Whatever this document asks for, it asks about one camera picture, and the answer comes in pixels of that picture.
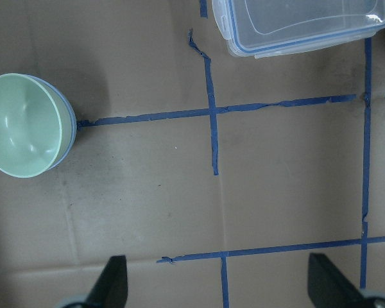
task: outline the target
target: blue tape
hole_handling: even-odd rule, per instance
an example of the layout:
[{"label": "blue tape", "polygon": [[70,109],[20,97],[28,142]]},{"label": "blue tape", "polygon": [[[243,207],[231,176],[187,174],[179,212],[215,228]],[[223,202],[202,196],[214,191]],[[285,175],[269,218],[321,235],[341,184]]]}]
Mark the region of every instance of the blue tape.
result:
[{"label": "blue tape", "polygon": [[165,119],[178,119],[181,117],[201,117],[207,116],[210,112],[207,108],[196,109],[196,110],[185,110],[185,111],[173,111],[173,112],[162,112],[159,114],[142,114],[128,117],[106,117],[98,119],[95,122],[88,120],[77,121],[77,126],[88,127],[88,126],[99,126],[99,125],[110,125],[110,124],[122,124],[122,123],[134,123],[134,122],[146,122],[146,121],[157,121]]},{"label": "blue tape", "polygon": [[223,292],[223,308],[229,308],[227,258],[225,256],[221,257],[221,287]]},{"label": "blue tape", "polygon": [[357,96],[355,94],[348,95],[338,95],[338,96],[324,96],[322,98],[303,98],[295,99],[293,101],[281,101],[278,103],[254,103],[254,104],[244,104],[244,105],[233,105],[226,107],[217,107],[217,114],[224,114],[227,112],[237,112],[237,111],[252,111],[258,110],[265,107],[299,107],[307,105],[319,105],[325,103],[344,103],[348,101],[353,101]]},{"label": "blue tape", "polygon": [[368,259],[368,223],[363,221],[363,236],[361,240],[361,275],[359,279],[359,287],[361,289],[366,288],[366,268]]},{"label": "blue tape", "polygon": [[192,261],[192,260],[203,260],[203,259],[217,259],[223,256],[223,252],[207,252],[207,253],[193,253],[191,255],[180,255],[175,258],[162,257],[157,263],[180,262],[180,261]]},{"label": "blue tape", "polygon": [[372,38],[365,39],[365,101],[371,101],[372,92]]},{"label": "blue tape", "polygon": [[193,29],[188,32],[189,45],[204,59],[205,79],[207,83],[208,105],[210,110],[210,129],[211,129],[211,148],[212,148],[212,168],[214,175],[218,175],[218,126],[216,98],[214,94],[214,84],[211,77],[211,59],[206,53],[201,51],[193,40]]},{"label": "blue tape", "polygon": [[385,243],[385,236],[369,237],[367,242],[368,244]]},{"label": "blue tape", "polygon": [[[366,241],[365,242],[366,244],[385,243],[385,236],[369,237],[365,241]],[[239,257],[242,255],[262,255],[266,253],[278,253],[278,252],[295,252],[298,250],[312,250],[312,249],[320,249],[320,248],[353,246],[353,245],[359,245],[362,243],[363,243],[363,239],[345,239],[343,241],[296,244],[296,245],[286,245],[286,246],[244,249],[244,250],[230,250],[225,252],[194,253],[191,255],[181,255],[175,258],[163,257],[161,258],[161,260],[158,260],[157,263],[166,263],[166,262],[174,263],[179,261],[217,259],[222,257]]]},{"label": "blue tape", "polygon": [[[356,98],[355,94],[348,95],[339,95],[339,96],[326,96],[322,98],[305,98],[305,99],[296,99],[294,101],[281,101],[278,103],[254,103],[254,104],[244,104],[244,105],[233,105],[226,107],[216,107],[216,114],[225,114],[227,112],[237,112],[237,111],[252,111],[261,109],[264,107],[297,107],[305,105],[317,105],[324,103],[342,103],[353,101]],[[182,117],[201,117],[209,116],[210,109],[193,109],[193,110],[183,110],[183,111],[173,111],[173,112],[161,112],[157,114],[142,114],[142,115],[129,115],[127,117],[106,117],[98,119],[97,121],[91,122],[89,120],[77,121],[78,130],[81,130],[83,127],[89,126],[101,126],[101,125],[111,125],[111,124],[125,124],[125,123],[134,123],[134,122],[148,122],[148,121],[158,121],[165,119],[178,119]]]},{"label": "blue tape", "polygon": [[372,40],[365,39],[365,112],[364,112],[364,153],[362,184],[362,236],[361,236],[361,277],[359,286],[366,287],[366,268],[368,258],[368,222],[370,193],[370,152],[371,152],[371,91],[372,91]]},{"label": "blue tape", "polygon": [[208,18],[207,0],[200,0],[200,15],[201,17]]}]

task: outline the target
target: clear plastic container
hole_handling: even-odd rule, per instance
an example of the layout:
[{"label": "clear plastic container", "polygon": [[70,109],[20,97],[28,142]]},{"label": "clear plastic container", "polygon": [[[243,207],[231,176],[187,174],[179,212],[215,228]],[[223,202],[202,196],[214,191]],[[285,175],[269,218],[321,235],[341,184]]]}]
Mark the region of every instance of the clear plastic container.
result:
[{"label": "clear plastic container", "polygon": [[212,9],[234,56],[302,53],[385,28],[385,0],[212,0]]}]

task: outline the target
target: bowl rim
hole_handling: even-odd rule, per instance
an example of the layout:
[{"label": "bowl rim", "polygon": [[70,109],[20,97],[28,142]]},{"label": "bowl rim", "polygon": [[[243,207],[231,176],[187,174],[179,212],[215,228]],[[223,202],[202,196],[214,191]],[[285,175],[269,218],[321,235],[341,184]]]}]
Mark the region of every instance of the bowl rim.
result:
[{"label": "bowl rim", "polygon": [[48,83],[46,80],[43,80],[39,77],[33,76],[33,75],[28,75],[27,76],[37,80],[40,83],[43,83],[44,85],[47,85],[51,90],[56,92],[56,94],[62,99],[65,107],[67,108],[67,111],[69,112],[70,115],[70,120],[71,120],[71,138],[70,138],[70,143],[64,152],[64,154],[60,157],[60,159],[55,160],[53,165],[47,169],[46,171],[49,171],[59,165],[67,156],[67,154],[71,151],[71,148],[73,147],[74,141],[76,139],[76,134],[77,134],[77,120],[76,120],[76,114],[74,113],[73,107],[71,106],[69,100],[62,94],[54,85]]},{"label": "bowl rim", "polygon": [[58,121],[58,144],[57,144],[57,150],[56,150],[53,158],[50,160],[50,163],[46,164],[46,166],[44,168],[40,169],[40,171],[37,171],[37,172],[34,172],[34,173],[29,173],[29,174],[21,174],[21,175],[9,172],[9,171],[3,169],[0,166],[0,170],[2,172],[6,173],[7,175],[14,176],[16,178],[32,178],[34,176],[40,175],[43,172],[47,171],[54,164],[58,154],[60,153],[61,144],[62,144],[62,121],[61,121],[60,113],[59,113],[59,111],[57,109],[57,105],[54,102],[54,99],[51,97],[51,94],[47,91],[47,89],[42,84],[40,84],[39,81],[33,79],[32,77],[30,77],[28,75],[19,74],[19,73],[2,74],[2,75],[0,75],[0,79],[7,78],[7,77],[10,77],[10,76],[16,76],[18,78],[24,78],[24,79],[34,83],[36,86],[38,86],[46,94],[46,96],[49,98],[49,100],[50,100],[50,102],[51,102],[51,104],[52,104],[52,106],[53,106],[53,108],[54,108],[54,110],[56,112],[56,115],[57,115],[57,121]]}]

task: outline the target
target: torn tape end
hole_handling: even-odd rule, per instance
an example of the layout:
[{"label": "torn tape end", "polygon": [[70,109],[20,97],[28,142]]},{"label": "torn tape end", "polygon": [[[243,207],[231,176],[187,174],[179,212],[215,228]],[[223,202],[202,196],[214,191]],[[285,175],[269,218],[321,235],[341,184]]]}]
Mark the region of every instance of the torn tape end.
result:
[{"label": "torn tape end", "polygon": [[175,264],[174,259],[170,257],[161,257],[161,260],[158,260],[157,263],[170,263],[170,264]]},{"label": "torn tape end", "polygon": [[187,37],[188,37],[188,40],[191,42],[193,40],[193,29],[191,28],[190,30],[188,30],[188,34],[187,34]]},{"label": "torn tape end", "polygon": [[77,121],[77,131],[80,132],[83,127],[86,127],[86,126],[92,126],[93,123],[91,123],[89,120],[81,120],[81,121]]}]

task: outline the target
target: bowl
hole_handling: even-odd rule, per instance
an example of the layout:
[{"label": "bowl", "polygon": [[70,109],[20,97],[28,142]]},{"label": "bowl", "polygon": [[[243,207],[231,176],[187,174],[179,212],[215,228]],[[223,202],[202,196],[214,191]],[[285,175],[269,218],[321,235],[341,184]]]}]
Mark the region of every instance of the bowl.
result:
[{"label": "bowl", "polygon": [[67,156],[76,117],[54,86],[25,74],[0,76],[0,170],[17,178],[37,176]]}]

